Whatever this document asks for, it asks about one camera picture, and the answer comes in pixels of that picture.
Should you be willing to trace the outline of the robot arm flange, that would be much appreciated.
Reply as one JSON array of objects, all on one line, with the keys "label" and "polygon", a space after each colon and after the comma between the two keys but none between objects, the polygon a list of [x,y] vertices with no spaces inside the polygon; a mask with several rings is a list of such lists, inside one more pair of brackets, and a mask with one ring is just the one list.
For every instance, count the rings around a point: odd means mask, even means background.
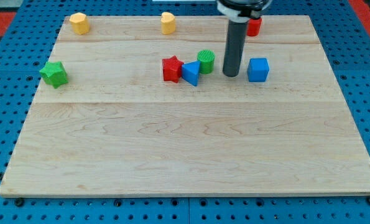
[{"label": "robot arm flange", "polygon": [[217,0],[217,9],[229,20],[244,23],[250,19],[259,19],[265,14],[272,0]]}]

